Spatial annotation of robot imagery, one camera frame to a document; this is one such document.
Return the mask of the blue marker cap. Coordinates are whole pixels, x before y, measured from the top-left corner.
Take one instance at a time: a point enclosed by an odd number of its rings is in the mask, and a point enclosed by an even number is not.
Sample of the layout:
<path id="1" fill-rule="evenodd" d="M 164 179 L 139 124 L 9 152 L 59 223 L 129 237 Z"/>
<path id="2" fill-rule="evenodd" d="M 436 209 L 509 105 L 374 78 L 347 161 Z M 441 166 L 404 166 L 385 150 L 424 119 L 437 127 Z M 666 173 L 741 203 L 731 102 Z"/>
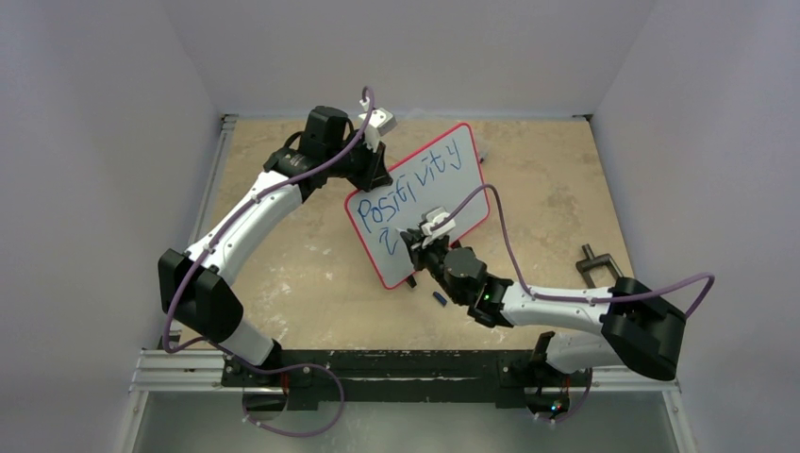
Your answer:
<path id="1" fill-rule="evenodd" d="M 442 294 L 440 294 L 438 292 L 433 292 L 432 295 L 442 307 L 446 307 L 447 306 L 448 301 Z"/>

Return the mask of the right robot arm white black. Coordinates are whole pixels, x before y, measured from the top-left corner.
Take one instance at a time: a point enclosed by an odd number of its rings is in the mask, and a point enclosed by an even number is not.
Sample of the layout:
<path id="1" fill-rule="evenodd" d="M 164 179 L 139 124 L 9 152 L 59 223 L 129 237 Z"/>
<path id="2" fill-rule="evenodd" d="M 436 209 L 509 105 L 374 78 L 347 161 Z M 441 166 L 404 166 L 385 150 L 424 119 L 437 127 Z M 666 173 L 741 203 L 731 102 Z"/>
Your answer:
<path id="1" fill-rule="evenodd" d="M 491 274 L 473 249 L 433 240 L 419 229 L 400 234 L 412 266 L 427 271 L 455 304 L 484 327 L 550 326 L 530 358 L 533 378 L 551 384 L 586 368 L 624 365 L 646 378 L 675 378 L 686 314 L 638 280 L 612 287 L 560 290 L 525 286 Z"/>

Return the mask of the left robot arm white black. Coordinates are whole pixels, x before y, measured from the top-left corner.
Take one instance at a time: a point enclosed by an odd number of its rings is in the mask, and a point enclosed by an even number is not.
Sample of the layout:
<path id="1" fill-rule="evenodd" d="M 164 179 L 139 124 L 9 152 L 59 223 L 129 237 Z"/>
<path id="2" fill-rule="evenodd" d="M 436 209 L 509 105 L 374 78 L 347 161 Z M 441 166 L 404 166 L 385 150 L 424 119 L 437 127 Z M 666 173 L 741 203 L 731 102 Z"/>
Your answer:
<path id="1" fill-rule="evenodd" d="M 264 163 L 255 183 L 202 239 L 158 259 L 163 312 L 245 361 L 244 373 L 268 386 L 281 373 L 279 342 L 250 324 L 232 285 L 267 235 L 330 178 L 369 192 L 392 184 L 381 141 L 396 124 L 385 109 L 367 107 L 354 126 L 347 113 L 314 108 L 305 127 L 292 133 Z"/>

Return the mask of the red framed whiteboard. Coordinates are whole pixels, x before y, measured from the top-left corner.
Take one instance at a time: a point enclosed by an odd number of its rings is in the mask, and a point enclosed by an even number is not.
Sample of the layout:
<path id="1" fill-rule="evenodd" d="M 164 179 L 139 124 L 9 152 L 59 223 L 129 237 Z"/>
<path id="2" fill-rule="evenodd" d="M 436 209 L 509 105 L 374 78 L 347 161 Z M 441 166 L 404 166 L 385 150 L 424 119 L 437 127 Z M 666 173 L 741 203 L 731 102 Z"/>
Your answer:
<path id="1" fill-rule="evenodd" d="M 394 289 L 414 273 L 400 232 L 430 210 L 453 211 L 484 183 L 472 128 L 459 123 L 389 170 L 392 184 L 344 201 L 352 226 L 381 285 Z"/>

